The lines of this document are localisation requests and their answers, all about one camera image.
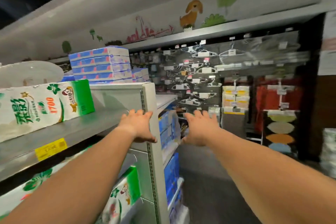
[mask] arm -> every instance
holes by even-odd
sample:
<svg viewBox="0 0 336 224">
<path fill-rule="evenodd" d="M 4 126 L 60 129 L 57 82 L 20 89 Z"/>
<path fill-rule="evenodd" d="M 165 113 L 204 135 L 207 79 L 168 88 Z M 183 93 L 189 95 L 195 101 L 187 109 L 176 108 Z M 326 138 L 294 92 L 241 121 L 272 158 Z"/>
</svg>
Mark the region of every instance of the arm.
<svg viewBox="0 0 336 224">
<path fill-rule="evenodd" d="M 263 224 L 335 223 L 333 179 L 219 128 L 206 111 L 186 118 L 190 133 L 183 142 L 212 149 Z"/>
<path fill-rule="evenodd" d="M 156 142 L 149 132 L 151 116 L 142 110 L 124 114 L 118 127 L 52 175 L 1 224 L 94 223 L 133 140 Z"/>
</svg>

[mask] dog ear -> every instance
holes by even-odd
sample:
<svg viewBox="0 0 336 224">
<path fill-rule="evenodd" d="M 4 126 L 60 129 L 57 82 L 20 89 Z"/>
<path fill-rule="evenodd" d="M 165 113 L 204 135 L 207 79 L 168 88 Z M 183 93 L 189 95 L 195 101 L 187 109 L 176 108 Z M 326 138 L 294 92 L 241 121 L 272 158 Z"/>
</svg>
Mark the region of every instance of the dog ear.
<svg viewBox="0 0 336 224">
<path fill-rule="evenodd" d="M 193 8 L 193 3 L 194 3 L 194 0 L 191 1 L 188 6 L 187 6 L 187 9 L 185 10 L 185 13 L 189 13 L 191 11 L 191 9 Z"/>
<path fill-rule="evenodd" d="M 202 14 L 203 13 L 203 4 L 201 3 L 201 1 L 198 1 L 199 2 L 199 13 Z"/>
</svg>

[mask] floor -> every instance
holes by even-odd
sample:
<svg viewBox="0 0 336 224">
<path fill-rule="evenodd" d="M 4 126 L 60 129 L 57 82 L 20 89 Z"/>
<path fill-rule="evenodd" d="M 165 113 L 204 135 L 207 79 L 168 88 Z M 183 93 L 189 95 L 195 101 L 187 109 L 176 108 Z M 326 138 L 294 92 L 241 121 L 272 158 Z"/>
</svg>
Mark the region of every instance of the floor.
<svg viewBox="0 0 336 224">
<path fill-rule="evenodd" d="M 182 145 L 178 152 L 190 224 L 261 224 L 208 148 Z"/>
</svg>

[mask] wall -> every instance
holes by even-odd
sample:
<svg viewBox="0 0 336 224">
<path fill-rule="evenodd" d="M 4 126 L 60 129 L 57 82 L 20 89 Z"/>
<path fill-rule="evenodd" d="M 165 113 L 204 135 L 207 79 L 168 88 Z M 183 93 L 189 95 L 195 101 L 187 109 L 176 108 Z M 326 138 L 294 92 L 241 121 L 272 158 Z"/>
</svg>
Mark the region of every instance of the wall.
<svg viewBox="0 0 336 224">
<path fill-rule="evenodd" d="M 39 43 L 37 48 L 19 49 L 15 51 L 15 58 L 31 57 L 32 59 L 46 60 L 47 58 L 65 56 L 66 54 L 62 50 L 62 42 L 65 40 L 70 42 L 71 52 L 103 47 L 104 43 L 111 40 L 121 40 L 124 43 L 129 35 L 135 33 L 135 28 L 141 31 L 140 23 L 136 21 L 138 15 L 143 18 L 145 25 L 149 28 L 160 30 L 166 29 L 170 25 L 174 27 L 174 33 L 179 33 L 183 31 L 179 18 L 186 15 L 186 7 L 190 1 L 192 0 L 172 0 L 94 27 L 90 26 L 86 30 L 75 34 L 64 35 L 57 39 Z M 211 14 L 222 15 L 228 22 L 320 2 L 320 0 L 224 0 L 230 6 L 219 8 L 217 0 L 199 1 L 203 4 L 203 13 L 197 14 L 195 28 L 201 27 L 205 18 Z M 95 31 L 93 37 L 89 32 L 92 28 Z M 103 40 L 99 41 L 97 35 L 102 37 Z"/>
</svg>

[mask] right hand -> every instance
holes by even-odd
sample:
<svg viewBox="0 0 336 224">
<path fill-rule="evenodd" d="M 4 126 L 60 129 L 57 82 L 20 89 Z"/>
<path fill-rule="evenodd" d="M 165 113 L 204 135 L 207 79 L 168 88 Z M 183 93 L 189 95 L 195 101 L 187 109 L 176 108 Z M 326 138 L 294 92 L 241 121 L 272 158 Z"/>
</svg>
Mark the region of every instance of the right hand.
<svg viewBox="0 0 336 224">
<path fill-rule="evenodd" d="M 196 146 L 205 146 L 209 139 L 209 132 L 220 129 L 216 114 L 212 114 L 212 118 L 210 118 L 207 111 L 203 111 L 202 115 L 199 110 L 196 110 L 194 115 L 190 113 L 184 114 L 188 121 L 189 134 L 183 137 L 182 142 Z"/>
</svg>

